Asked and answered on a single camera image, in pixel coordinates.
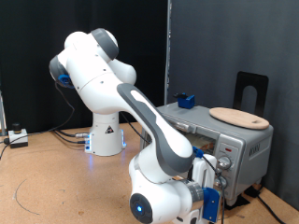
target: black backdrop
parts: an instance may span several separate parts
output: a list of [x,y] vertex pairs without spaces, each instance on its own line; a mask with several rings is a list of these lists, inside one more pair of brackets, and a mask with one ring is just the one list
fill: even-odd
[[199,105],[232,107],[239,71],[268,76],[263,116],[274,135],[263,183],[299,209],[299,1],[172,2],[168,103],[185,91]]
[[[28,133],[63,123],[71,109],[56,91],[50,60],[76,31],[109,30],[118,60],[137,72],[136,86],[156,105],[164,102],[167,0],[1,1],[0,74],[7,127],[21,122]],[[63,89],[76,108],[64,128],[92,125],[92,113],[74,90]]]

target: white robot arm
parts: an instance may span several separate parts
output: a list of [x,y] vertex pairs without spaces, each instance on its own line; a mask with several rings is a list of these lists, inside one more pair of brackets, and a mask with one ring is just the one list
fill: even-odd
[[[117,46],[114,36],[108,32],[107,35],[109,38],[113,38],[113,41]],[[65,40],[64,48],[69,48],[66,51],[74,51],[78,48],[85,49],[87,45],[82,46],[81,43],[90,42],[89,37],[90,36],[82,32],[75,32]],[[102,37],[101,40],[102,42],[100,41],[100,43],[106,46],[107,43],[105,42],[105,39],[103,40]],[[131,65],[122,63],[116,59],[111,60],[103,51],[99,51],[99,53],[101,57],[105,58],[108,66],[112,69],[114,75],[120,81],[124,83],[130,83],[132,85],[135,84],[136,72]],[[64,66],[66,66],[66,59],[64,55],[64,53],[60,54],[59,58],[62,63],[64,63]],[[93,126],[90,129],[90,137],[92,139],[89,139],[89,141],[87,141],[88,144],[85,145],[86,153],[92,153],[93,155],[97,156],[112,156],[120,153],[121,150],[126,147],[126,144],[123,142],[123,130],[120,129],[119,112],[105,115],[93,112]]]
[[[115,60],[118,52],[115,37],[104,29],[87,35],[75,32],[66,39],[65,49],[51,60],[50,73],[63,85],[73,85],[93,113],[108,115],[126,111],[151,136],[151,144],[129,166],[133,185],[130,206],[135,218],[142,223],[163,223],[186,217],[202,206],[204,190],[198,183],[175,181],[172,177],[189,171],[194,164],[192,146],[132,85],[135,70]],[[216,164],[215,158],[210,157],[210,161]],[[209,179],[213,175],[209,170]],[[205,223],[199,219],[194,223]]]

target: toaster oven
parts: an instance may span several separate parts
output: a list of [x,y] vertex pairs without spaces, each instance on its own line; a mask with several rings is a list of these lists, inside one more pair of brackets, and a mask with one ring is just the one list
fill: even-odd
[[[218,160],[225,182],[224,196],[228,205],[235,204],[237,196],[252,184],[261,182],[266,174],[270,155],[273,127],[251,130],[214,119],[209,109],[195,106],[192,109],[178,107],[178,103],[158,107],[164,118],[191,144],[213,155]],[[142,130],[142,135],[150,136]],[[147,146],[141,139],[140,150]],[[219,189],[219,180],[214,181]]]

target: wall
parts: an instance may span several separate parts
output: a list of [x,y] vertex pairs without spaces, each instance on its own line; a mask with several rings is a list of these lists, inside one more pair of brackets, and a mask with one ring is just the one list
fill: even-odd
[[[63,50],[69,34],[99,27],[117,38],[118,59],[135,68],[135,85],[155,105],[163,104],[167,1],[2,1],[0,15],[1,90],[8,129],[18,121],[29,133],[40,132],[67,119],[71,109],[54,88],[49,62]],[[91,126],[92,113],[76,91],[63,92],[76,108],[64,128]]]

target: cable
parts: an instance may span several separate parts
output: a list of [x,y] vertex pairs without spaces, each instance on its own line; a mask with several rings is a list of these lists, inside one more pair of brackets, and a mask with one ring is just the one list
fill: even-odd
[[222,217],[221,217],[221,224],[224,224],[224,206],[225,206],[225,198],[224,198],[224,186],[221,182],[221,173],[217,172],[215,167],[207,160],[205,156],[203,156],[203,159],[207,162],[207,164],[213,169],[215,172],[215,175],[218,177],[220,183],[221,183],[221,189],[222,189]]
[[128,120],[128,118],[126,118],[124,116],[124,114],[122,114],[122,112],[120,111],[120,114],[122,115],[122,117],[130,124],[130,126],[133,128],[133,130],[139,135],[139,137],[141,137],[144,141],[146,141],[147,143],[151,143],[149,140],[145,139],[139,132],[138,130],[135,129],[135,127],[131,124],[131,122]]
[[286,224],[285,222],[283,222],[274,212],[273,210],[270,208],[270,206],[260,197],[260,195],[258,195],[258,199],[261,201],[261,203],[268,209],[268,211],[271,213],[271,215],[280,223],[280,224]]
[[64,123],[62,123],[61,125],[59,125],[59,126],[57,126],[57,127],[55,127],[55,128],[51,128],[51,129],[49,129],[49,130],[47,130],[47,131],[40,132],[40,133],[29,133],[29,134],[26,134],[26,135],[24,135],[24,136],[22,136],[22,137],[20,137],[20,138],[17,138],[17,139],[15,139],[15,140],[11,141],[8,145],[6,145],[6,146],[2,149],[2,152],[1,152],[1,155],[0,155],[0,160],[2,159],[3,153],[4,153],[4,151],[6,150],[6,148],[7,148],[8,146],[10,146],[13,142],[15,142],[15,141],[17,141],[17,140],[19,140],[19,139],[21,139],[21,138],[23,138],[23,137],[29,137],[29,136],[36,135],[36,134],[41,134],[41,133],[47,133],[47,132],[54,131],[54,130],[56,130],[56,129],[58,129],[58,128],[63,127],[69,120],[71,120],[71,118],[72,118],[73,115],[74,115],[75,108],[74,108],[74,107],[67,101],[67,99],[65,98],[63,92],[58,88],[58,81],[55,81],[55,88],[56,88],[56,90],[63,96],[64,100],[65,100],[66,103],[69,105],[69,107],[72,108],[72,113],[70,114],[70,116],[68,117],[68,119],[67,119]]
[[64,139],[66,142],[69,142],[69,143],[74,143],[74,144],[85,144],[85,141],[77,141],[77,142],[73,142],[73,141],[70,141],[66,138],[63,138],[61,135],[59,135],[56,131],[54,131],[60,138]]
[[64,133],[63,131],[61,131],[61,130],[55,130],[55,131],[57,131],[58,133],[61,133],[61,134],[63,134],[63,135],[65,135],[65,136],[67,136],[67,137],[76,137],[74,134],[72,134],[72,133]]
[[192,181],[192,175],[193,175],[193,165],[190,167],[188,174],[187,174],[187,179],[189,181]]

